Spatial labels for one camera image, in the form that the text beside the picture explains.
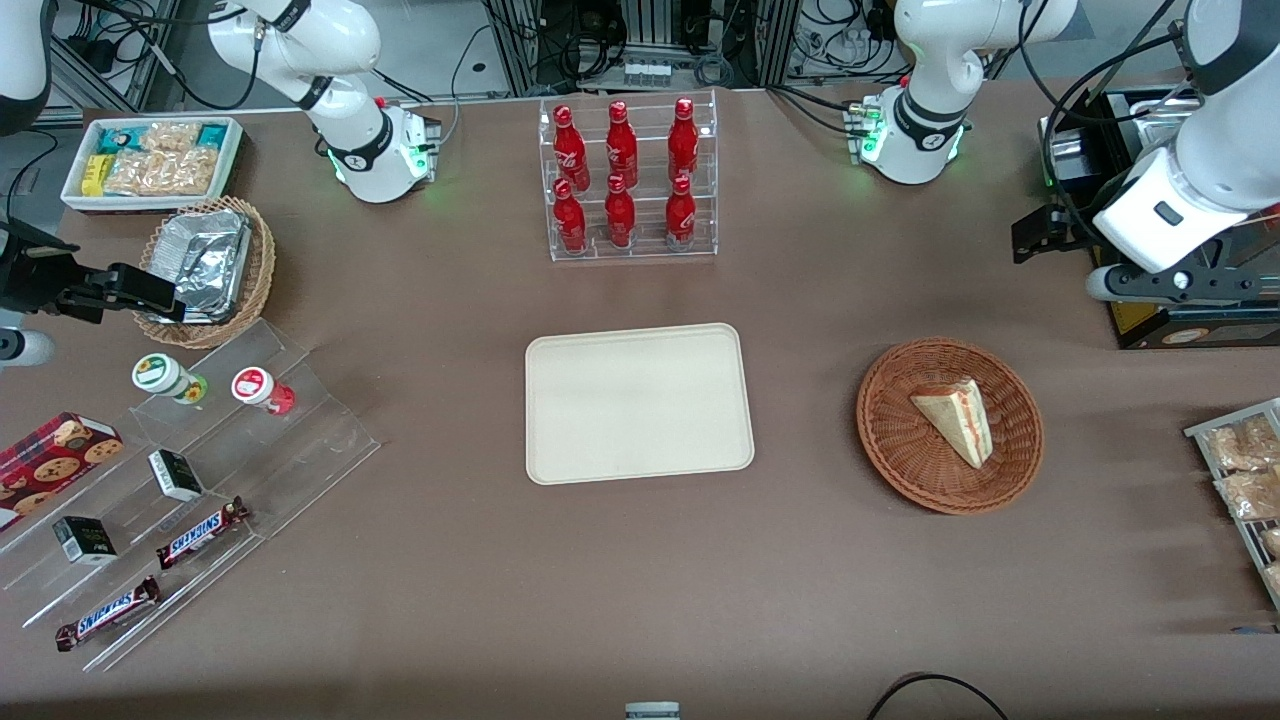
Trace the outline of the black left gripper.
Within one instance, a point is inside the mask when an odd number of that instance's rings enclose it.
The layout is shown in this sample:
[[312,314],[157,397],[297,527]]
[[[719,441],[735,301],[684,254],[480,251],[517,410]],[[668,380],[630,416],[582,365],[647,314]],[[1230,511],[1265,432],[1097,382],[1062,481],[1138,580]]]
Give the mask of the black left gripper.
[[1120,252],[1092,224],[1096,211],[1042,205],[1012,224],[1012,261],[1023,264],[1046,252],[1083,252],[1093,268],[1126,265]]

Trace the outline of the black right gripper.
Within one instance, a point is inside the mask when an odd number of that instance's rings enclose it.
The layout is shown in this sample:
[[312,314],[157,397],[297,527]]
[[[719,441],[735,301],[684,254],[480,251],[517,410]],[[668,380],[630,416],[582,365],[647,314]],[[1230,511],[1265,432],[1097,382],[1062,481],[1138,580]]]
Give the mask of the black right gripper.
[[4,222],[1,255],[1,306],[35,315],[69,316],[99,324],[113,304],[151,316],[156,323],[186,323],[186,305],[177,286],[124,263],[108,268],[108,301],[92,282],[97,270],[76,260],[78,245],[24,222]]

